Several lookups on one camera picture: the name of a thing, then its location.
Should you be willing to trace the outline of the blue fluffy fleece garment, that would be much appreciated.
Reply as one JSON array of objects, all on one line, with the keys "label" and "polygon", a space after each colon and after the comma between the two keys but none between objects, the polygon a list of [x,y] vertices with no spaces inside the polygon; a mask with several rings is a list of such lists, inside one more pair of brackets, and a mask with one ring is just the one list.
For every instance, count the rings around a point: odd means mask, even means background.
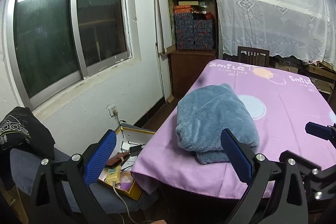
[{"label": "blue fluffy fleece garment", "polygon": [[178,146],[195,154],[199,163],[229,162],[221,145],[224,129],[252,151],[258,151],[260,138],[255,123],[229,84],[195,89],[178,102]]}]

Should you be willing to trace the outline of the purple printed blanket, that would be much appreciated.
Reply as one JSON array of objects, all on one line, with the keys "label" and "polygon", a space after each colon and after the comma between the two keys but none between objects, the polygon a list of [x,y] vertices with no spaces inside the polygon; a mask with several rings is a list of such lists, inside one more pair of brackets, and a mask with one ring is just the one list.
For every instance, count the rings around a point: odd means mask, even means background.
[{"label": "purple printed blanket", "polygon": [[[291,151],[327,169],[335,164],[335,148],[305,131],[308,122],[327,126],[335,114],[308,77],[273,68],[224,60],[209,62],[192,89],[227,83],[242,98],[260,137],[259,152],[276,161]],[[179,148],[176,112],[141,151],[131,169],[135,181],[147,193],[160,183],[217,198],[240,198],[246,184],[239,181],[227,162],[200,164]]]}]

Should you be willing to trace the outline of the yellow white handheld device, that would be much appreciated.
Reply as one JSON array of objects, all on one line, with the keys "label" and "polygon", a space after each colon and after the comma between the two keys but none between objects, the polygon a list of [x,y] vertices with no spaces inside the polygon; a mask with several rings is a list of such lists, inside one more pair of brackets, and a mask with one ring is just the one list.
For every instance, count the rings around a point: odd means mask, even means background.
[{"label": "yellow white handheld device", "polygon": [[108,168],[105,182],[111,186],[121,184],[121,167]]}]

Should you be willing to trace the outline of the gold open gift box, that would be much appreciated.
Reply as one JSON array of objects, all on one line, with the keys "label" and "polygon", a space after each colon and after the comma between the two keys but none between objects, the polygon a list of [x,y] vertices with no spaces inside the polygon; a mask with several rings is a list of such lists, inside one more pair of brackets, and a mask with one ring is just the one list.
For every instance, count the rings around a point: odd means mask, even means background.
[{"label": "gold open gift box", "polygon": [[[155,131],[122,123],[116,129],[116,147],[108,159],[108,164],[101,172],[98,182],[104,186],[116,190],[120,195],[127,196],[138,201],[143,190],[135,182],[131,175],[131,169],[141,150],[153,137]],[[108,168],[121,167],[121,184],[111,186],[105,182]]]}]

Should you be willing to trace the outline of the black printed garment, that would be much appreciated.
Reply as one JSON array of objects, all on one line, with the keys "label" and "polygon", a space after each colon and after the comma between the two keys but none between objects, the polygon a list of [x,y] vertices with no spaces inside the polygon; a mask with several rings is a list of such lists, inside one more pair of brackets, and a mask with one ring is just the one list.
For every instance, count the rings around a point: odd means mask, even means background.
[{"label": "black printed garment", "polygon": [[55,141],[27,107],[13,108],[1,121],[1,151],[13,148],[53,160]]}]

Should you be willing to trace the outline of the dark wooden chair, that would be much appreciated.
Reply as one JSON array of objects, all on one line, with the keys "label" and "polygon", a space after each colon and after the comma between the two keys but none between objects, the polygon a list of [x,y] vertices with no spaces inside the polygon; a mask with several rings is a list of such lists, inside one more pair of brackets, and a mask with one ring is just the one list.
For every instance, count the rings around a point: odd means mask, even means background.
[{"label": "dark wooden chair", "polygon": [[238,46],[238,62],[248,65],[269,67],[269,51],[259,48]]}]

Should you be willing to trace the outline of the white lace curtain cloth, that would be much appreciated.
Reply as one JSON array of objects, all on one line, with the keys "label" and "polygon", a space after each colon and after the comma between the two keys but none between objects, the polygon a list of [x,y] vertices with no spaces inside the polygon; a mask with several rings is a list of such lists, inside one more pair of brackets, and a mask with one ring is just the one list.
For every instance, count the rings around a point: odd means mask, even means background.
[{"label": "white lace curtain cloth", "polygon": [[335,64],[335,0],[217,0],[217,7],[228,55],[241,46]]}]

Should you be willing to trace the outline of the brown wooden cabinet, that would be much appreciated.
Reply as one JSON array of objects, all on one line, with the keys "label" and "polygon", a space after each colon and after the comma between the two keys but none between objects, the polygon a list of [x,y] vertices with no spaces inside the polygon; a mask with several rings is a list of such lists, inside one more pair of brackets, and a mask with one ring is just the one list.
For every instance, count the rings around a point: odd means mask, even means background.
[{"label": "brown wooden cabinet", "polygon": [[180,51],[169,54],[173,96],[183,97],[202,73],[205,66],[216,59],[215,51]]}]

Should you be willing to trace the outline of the blue patterned storage box right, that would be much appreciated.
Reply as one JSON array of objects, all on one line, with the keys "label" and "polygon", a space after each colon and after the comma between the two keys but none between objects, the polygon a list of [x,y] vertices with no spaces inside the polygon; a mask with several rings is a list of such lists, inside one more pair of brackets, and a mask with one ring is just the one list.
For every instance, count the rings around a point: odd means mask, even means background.
[{"label": "blue patterned storage box right", "polygon": [[212,51],[214,48],[213,21],[207,19],[193,20],[193,31],[195,49]]}]

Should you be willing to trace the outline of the blue patterned storage box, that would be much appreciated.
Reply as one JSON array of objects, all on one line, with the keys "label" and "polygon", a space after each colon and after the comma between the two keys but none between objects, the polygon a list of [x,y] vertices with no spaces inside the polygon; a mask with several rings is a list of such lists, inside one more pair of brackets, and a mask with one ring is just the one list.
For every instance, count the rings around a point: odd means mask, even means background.
[{"label": "blue patterned storage box", "polygon": [[195,49],[212,51],[214,48],[213,21],[207,19],[193,20],[193,31]]},{"label": "blue patterned storage box", "polygon": [[179,13],[174,15],[175,20],[175,36],[177,50],[193,50],[194,49],[194,29],[193,14]]}]

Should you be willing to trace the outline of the aluminium sliding window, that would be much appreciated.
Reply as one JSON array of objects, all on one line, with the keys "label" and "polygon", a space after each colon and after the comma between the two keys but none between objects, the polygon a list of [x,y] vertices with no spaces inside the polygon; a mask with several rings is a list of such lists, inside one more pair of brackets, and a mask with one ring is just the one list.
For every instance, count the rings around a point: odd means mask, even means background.
[{"label": "aluminium sliding window", "polygon": [[133,57],[127,0],[7,0],[5,18],[14,83],[30,109]]}]

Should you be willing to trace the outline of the blue patterned storage box left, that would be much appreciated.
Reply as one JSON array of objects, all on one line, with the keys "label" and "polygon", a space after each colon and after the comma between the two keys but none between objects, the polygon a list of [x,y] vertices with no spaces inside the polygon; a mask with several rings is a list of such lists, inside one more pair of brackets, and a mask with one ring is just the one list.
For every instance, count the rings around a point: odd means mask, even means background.
[{"label": "blue patterned storage box left", "polygon": [[193,14],[179,13],[174,15],[175,20],[175,36],[177,50],[193,50],[194,49],[194,29]]}]

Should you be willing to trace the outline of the white folded board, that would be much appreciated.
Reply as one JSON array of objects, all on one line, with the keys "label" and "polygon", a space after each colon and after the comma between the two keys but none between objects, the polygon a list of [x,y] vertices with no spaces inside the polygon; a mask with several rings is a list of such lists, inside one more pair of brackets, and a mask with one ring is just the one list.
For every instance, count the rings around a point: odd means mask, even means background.
[{"label": "white folded board", "polygon": [[173,0],[155,0],[154,12],[158,53],[168,55],[176,44]]}]

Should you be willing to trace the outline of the white wall socket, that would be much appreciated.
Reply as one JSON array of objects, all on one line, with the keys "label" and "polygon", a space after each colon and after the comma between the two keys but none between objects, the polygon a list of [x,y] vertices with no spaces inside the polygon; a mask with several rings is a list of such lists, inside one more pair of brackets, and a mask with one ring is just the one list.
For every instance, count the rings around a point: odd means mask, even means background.
[{"label": "white wall socket", "polygon": [[115,103],[108,105],[106,109],[110,117],[118,116],[117,105]]}]

